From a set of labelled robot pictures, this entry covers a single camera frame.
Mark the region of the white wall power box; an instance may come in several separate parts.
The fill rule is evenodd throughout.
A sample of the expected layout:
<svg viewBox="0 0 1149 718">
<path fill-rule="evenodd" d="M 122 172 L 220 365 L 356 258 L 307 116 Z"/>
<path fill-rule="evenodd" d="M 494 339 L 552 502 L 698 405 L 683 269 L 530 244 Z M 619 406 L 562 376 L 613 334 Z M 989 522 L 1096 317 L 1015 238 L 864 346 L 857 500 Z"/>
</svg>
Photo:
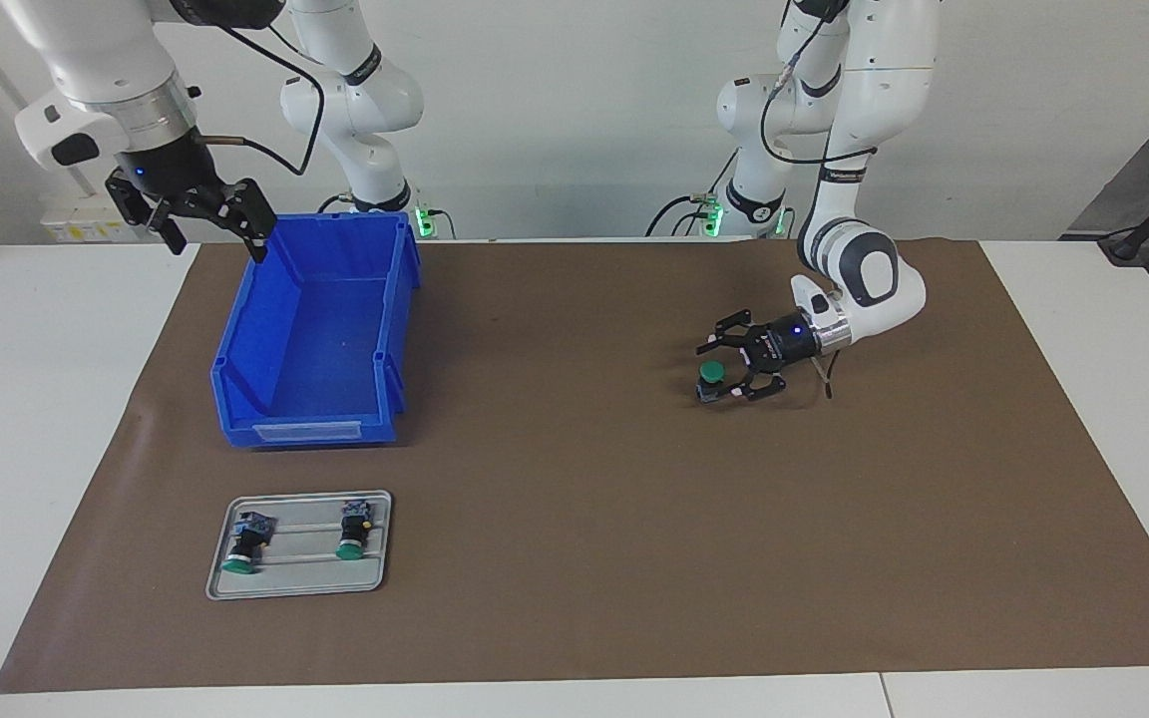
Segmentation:
<svg viewBox="0 0 1149 718">
<path fill-rule="evenodd" d="M 108 198 L 51 200 L 40 226 L 56 242 L 151 244 L 155 238 L 142 226 L 128 224 Z"/>
</svg>

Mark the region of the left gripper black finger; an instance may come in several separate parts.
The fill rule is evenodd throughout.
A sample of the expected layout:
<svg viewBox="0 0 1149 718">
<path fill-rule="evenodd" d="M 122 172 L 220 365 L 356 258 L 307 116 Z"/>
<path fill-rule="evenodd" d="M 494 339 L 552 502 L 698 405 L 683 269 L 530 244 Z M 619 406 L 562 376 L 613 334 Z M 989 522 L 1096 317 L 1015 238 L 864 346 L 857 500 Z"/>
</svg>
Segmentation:
<svg viewBox="0 0 1149 718">
<path fill-rule="evenodd" d="M 696 355 L 702 356 L 722 347 L 762 356 L 765 350 L 766 327 L 753 322 L 751 310 L 740 310 L 717 321 L 708 333 L 705 342 L 697 346 Z"/>
<path fill-rule="evenodd" d="M 757 401 L 779 395 L 786 389 L 786 381 L 779 375 L 770 375 L 769 380 L 761 383 L 761 385 L 754 383 L 754 378 L 756 377 L 756 373 L 748 375 L 743 381 L 735 383 L 726 375 L 725 394 L 716 403 L 720 403 L 722 400 L 728 397 L 738 397 L 748 401 L 748 403 L 757 403 Z"/>
</svg>

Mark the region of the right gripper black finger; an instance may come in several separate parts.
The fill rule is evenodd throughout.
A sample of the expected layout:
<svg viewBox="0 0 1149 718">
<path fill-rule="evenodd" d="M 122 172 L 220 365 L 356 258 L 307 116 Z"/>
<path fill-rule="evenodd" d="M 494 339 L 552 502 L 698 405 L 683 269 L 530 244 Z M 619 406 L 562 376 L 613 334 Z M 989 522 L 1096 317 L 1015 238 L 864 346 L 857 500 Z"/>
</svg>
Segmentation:
<svg viewBox="0 0 1149 718">
<path fill-rule="evenodd" d="M 267 242 L 273 234 L 278 216 L 259 182 L 205 183 L 200 187 L 200 207 L 206 221 L 242 241 L 252 262 L 264 262 Z"/>
<path fill-rule="evenodd" d="M 182 255 L 186 250 L 187 238 L 173 221 L 172 204 L 157 200 L 151 204 L 141 190 L 138 190 L 122 168 L 115 168 L 105 180 L 115 208 L 122 215 L 124 223 L 131 227 L 141 227 L 151 236 L 159 237 L 172 255 Z"/>
</svg>

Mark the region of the blue plastic storage bin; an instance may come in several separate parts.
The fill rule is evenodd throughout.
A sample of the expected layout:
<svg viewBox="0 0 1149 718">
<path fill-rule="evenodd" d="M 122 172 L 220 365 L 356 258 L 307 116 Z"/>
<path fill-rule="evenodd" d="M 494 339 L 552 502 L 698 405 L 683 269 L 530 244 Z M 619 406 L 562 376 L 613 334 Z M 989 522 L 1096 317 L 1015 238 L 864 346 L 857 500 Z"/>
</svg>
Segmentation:
<svg viewBox="0 0 1149 718">
<path fill-rule="evenodd" d="M 285 214 L 247 264 L 211 363 L 239 449 L 396 441 L 421 257 L 403 213 Z"/>
</svg>

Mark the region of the grey metal tray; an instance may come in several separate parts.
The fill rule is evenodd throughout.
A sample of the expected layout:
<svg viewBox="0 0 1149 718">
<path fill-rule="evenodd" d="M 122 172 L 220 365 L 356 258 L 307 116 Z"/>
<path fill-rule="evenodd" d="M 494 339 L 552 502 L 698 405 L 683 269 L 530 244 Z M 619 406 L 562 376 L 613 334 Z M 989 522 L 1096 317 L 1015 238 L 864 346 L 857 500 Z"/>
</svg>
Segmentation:
<svg viewBox="0 0 1149 718">
<path fill-rule="evenodd" d="M 365 557 L 338 559 L 341 508 L 360 499 L 369 500 L 375 511 L 375 528 L 369 535 Z M 223 531 L 206 578 L 206 599 L 287 599 L 378 589 L 386 572 L 392 509 L 393 497 L 387 491 L 237 497 L 229 502 L 224 514 Z M 273 536 L 250 576 L 219 571 L 231 528 L 242 511 L 259 511 L 275 518 Z"/>
</svg>

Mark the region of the brown table mat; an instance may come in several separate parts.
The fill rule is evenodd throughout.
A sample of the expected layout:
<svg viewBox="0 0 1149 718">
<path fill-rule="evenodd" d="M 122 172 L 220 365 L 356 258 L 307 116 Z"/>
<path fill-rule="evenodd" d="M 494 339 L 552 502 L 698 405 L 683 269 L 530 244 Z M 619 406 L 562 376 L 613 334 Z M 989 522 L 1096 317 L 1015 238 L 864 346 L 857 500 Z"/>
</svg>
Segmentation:
<svg viewBox="0 0 1149 718">
<path fill-rule="evenodd" d="M 398 442 L 253 453 L 209 365 L 246 253 L 202 248 L 0 692 L 1149 665 L 1149 536 L 976 242 L 925 312 L 759 403 L 697 404 L 780 242 L 421 246 Z M 213 601 L 229 502 L 388 491 L 386 577 Z"/>
</svg>

